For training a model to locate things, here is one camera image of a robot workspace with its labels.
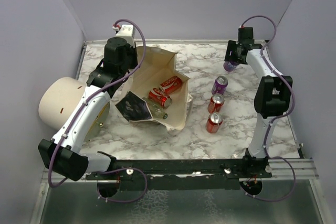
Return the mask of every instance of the gray wall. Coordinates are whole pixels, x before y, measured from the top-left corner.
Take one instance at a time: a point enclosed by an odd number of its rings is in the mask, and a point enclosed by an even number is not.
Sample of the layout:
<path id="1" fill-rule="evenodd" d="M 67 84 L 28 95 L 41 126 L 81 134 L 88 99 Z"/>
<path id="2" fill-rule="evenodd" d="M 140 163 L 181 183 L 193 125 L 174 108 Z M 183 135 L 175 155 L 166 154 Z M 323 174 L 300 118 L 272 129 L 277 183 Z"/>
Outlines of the gray wall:
<path id="1" fill-rule="evenodd" d="M 293 76 L 293 127 L 314 158 L 336 220 L 335 27 L 335 0 L 293 0 L 270 51 L 279 70 Z"/>
<path id="2" fill-rule="evenodd" d="M 62 0 L 0 0 L 0 223 L 28 223 L 53 131 L 39 101 L 58 78 L 74 76 L 83 35 Z"/>
<path id="3" fill-rule="evenodd" d="M 88 40 L 112 37 L 112 23 L 129 18 L 151 39 L 232 39 L 247 17 L 268 15 L 279 22 L 291 0 L 65 0 Z M 272 25 L 254 20 L 256 38 L 268 38 Z"/>

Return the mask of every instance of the red soda can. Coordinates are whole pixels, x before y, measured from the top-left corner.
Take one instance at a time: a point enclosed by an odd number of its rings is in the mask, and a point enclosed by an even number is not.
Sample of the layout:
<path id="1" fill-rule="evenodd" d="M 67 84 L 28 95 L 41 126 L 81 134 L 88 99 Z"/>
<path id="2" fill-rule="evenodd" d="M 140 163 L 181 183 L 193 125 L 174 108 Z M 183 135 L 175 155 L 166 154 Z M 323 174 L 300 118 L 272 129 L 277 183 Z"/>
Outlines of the red soda can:
<path id="1" fill-rule="evenodd" d="M 170 104 L 172 104 L 172 99 L 170 96 L 157 88 L 149 91 L 148 98 L 158 103 L 163 108 L 167 108 Z"/>
<path id="2" fill-rule="evenodd" d="M 220 109 L 222 108 L 224 104 L 224 96 L 222 96 L 221 94 L 214 94 L 211 99 L 210 99 L 210 103 L 208 105 L 208 111 L 209 113 L 214 113 L 219 112 Z"/>
<path id="3" fill-rule="evenodd" d="M 168 80 L 162 82 L 159 86 L 159 89 L 166 94 L 171 94 L 179 89 L 180 86 L 182 86 L 182 80 L 177 76 L 173 76 Z"/>
<path id="4" fill-rule="evenodd" d="M 205 128 L 210 133 L 216 133 L 222 123 L 223 118 L 221 114 L 215 112 L 209 116 L 208 120 L 206 121 Z"/>

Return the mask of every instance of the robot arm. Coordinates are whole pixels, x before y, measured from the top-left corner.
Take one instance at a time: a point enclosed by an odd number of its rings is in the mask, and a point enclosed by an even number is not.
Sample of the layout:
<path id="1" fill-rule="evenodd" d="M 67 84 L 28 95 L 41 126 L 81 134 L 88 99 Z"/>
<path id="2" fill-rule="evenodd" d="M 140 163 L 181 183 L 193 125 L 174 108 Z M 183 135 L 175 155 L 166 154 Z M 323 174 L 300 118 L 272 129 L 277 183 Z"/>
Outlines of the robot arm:
<path id="1" fill-rule="evenodd" d="M 88 97 L 100 88 L 122 77 L 137 66 L 137 53 L 134 42 L 135 29 L 132 25 L 123 25 L 115 37 L 110 38 L 104 48 L 104 58 L 90 74 L 87 87 L 71 116 L 63 127 L 52 137 L 51 141 L 43 139 L 39 146 L 39 152 L 46 168 L 49 168 L 51 156 L 62 137 L 64 141 L 57 151 L 52 170 L 74 181 L 79 180 L 85 173 L 104 172 L 109 168 L 113 157 L 103 153 L 80 154 L 82 144 L 88 132 L 97 123 L 101 114 L 108 110 L 110 99 L 122 82 L 99 92 L 89 102 Z M 79 108 L 85 104 L 75 123 L 67 135 L 64 130 L 70 125 Z"/>
<path id="2" fill-rule="evenodd" d="M 230 40 L 226 51 L 225 61 L 240 64 L 248 64 L 252 67 L 259 80 L 259 87 L 254 99 L 254 107 L 257 114 L 257 124 L 247 154 L 255 158 L 264 158 L 264 139 L 267 135 L 266 148 L 270 145 L 274 128 L 278 120 L 274 120 L 267 133 L 270 122 L 282 115 L 289 108 L 290 91 L 287 86 L 266 65 L 260 54 L 260 44 L 255 44 L 253 28 L 244 27 L 238 30 L 238 41 Z M 270 66 L 280 73 L 271 62 Z M 292 86 L 292 78 L 283 76 Z"/>

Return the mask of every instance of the white marble tabletop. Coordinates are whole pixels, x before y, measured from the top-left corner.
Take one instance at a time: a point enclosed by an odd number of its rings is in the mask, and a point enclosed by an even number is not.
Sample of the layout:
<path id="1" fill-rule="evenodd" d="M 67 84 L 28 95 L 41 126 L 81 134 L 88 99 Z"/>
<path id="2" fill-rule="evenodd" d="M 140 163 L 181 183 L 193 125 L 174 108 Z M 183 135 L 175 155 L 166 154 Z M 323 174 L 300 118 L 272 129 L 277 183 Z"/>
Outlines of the white marble tabletop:
<path id="1" fill-rule="evenodd" d="M 103 151 L 119 159 L 191 159 L 241 158 L 252 140 L 256 125 L 253 100 L 258 87 L 257 76 L 250 66 L 238 66 L 228 73 L 223 68 L 226 44 L 160 44 L 162 49 L 177 52 L 176 69 L 190 77 L 189 92 L 194 105 L 185 128 L 169 133 L 153 122 L 132 125 L 113 105 L 99 135 L 83 145 L 82 152 Z M 103 58 L 104 44 L 89 44 L 79 80 L 86 82 Z M 216 134 L 205 130 L 211 88 L 219 75 L 228 79 L 221 110 L 224 124 Z M 299 157 L 288 119 L 279 120 L 269 149 L 271 156 Z"/>

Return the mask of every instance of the purple soda can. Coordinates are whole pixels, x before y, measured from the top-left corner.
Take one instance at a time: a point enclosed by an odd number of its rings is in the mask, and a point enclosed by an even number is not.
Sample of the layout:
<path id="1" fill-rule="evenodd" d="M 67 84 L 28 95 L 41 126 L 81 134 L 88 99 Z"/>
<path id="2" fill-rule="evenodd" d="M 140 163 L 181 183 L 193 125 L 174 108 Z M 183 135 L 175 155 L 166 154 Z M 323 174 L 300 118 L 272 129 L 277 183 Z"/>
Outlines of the purple soda can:
<path id="1" fill-rule="evenodd" d="M 226 87 L 228 85 L 228 81 L 224 76 L 219 76 L 216 78 L 214 86 L 212 87 L 211 93 L 212 94 L 224 94 Z"/>
<path id="2" fill-rule="evenodd" d="M 231 72 L 236 69 L 236 67 L 239 65 L 239 63 L 231 62 L 231 61 L 225 61 L 223 64 L 223 67 L 226 71 Z"/>

